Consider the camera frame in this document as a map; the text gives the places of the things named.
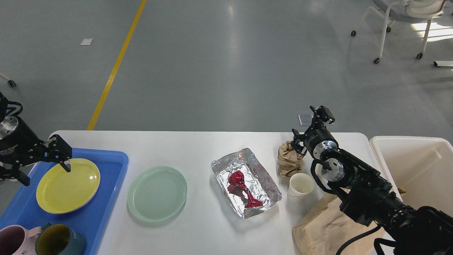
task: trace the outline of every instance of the white bin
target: white bin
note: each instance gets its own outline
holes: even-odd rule
[[[453,215],[453,147],[434,137],[377,136],[370,140],[381,169],[407,190],[403,202]]]

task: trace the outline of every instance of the dark green mug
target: dark green mug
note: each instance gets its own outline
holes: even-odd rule
[[[37,255],[82,255],[87,240],[65,224],[45,224],[36,240]]]

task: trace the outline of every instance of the yellow floor line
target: yellow floor line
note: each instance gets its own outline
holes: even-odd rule
[[[134,21],[132,22],[132,25],[130,26],[129,32],[127,33],[126,40],[124,40],[123,47],[121,47],[121,51],[118,54],[118,57],[116,58],[115,65],[113,66],[112,72],[110,73],[110,77],[107,80],[106,86],[104,88],[104,91],[102,92],[101,98],[97,102],[96,109],[93,112],[93,115],[91,117],[90,123],[88,124],[87,130],[93,130],[94,126],[96,125],[97,118],[99,118],[99,114],[101,113],[102,106],[104,106],[104,102],[106,101],[107,95],[110,91],[110,87],[112,86],[113,80],[115,79],[116,72],[118,71],[118,68],[120,67],[121,61],[123,60],[124,53],[127,50],[127,46],[129,45],[129,41],[134,34],[135,26],[137,25],[137,22],[139,21],[141,12],[143,10],[143,7],[145,6],[146,0],[142,0],[140,7],[137,11],[137,14],[135,15]]]

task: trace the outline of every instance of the black robotic arm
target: black robotic arm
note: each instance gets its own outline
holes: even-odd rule
[[[27,124],[18,116],[22,105],[9,101],[0,93],[0,181],[17,179],[25,186],[30,178],[20,167],[39,161],[59,163],[70,172],[68,160],[72,158],[72,148],[57,134],[47,141],[40,140]]]
[[[377,253],[384,254],[380,247],[384,244],[395,247],[396,255],[453,255],[453,218],[430,206],[415,210],[404,204],[378,170],[339,147],[326,129],[327,123],[335,121],[330,110],[324,106],[310,109],[311,125],[303,134],[293,129],[291,145],[297,153],[308,151],[312,156],[313,178],[323,191],[341,199],[340,211],[362,225],[375,221],[395,240],[376,239]],[[316,173],[318,164],[327,187]]]

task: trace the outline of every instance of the gray floor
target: gray floor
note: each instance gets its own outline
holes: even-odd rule
[[[0,0],[0,91],[45,139],[87,128],[140,0]],[[453,142],[453,39],[396,23],[377,57],[371,0],[148,0],[95,130],[290,131],[325,105],[332,132]],[[453,36],[453,8],[433,31]],[[91,46],[80,46],[94,38]],[[443,38],[433,35],[432,38]],[[0,212],[19,187],[0,182]]]

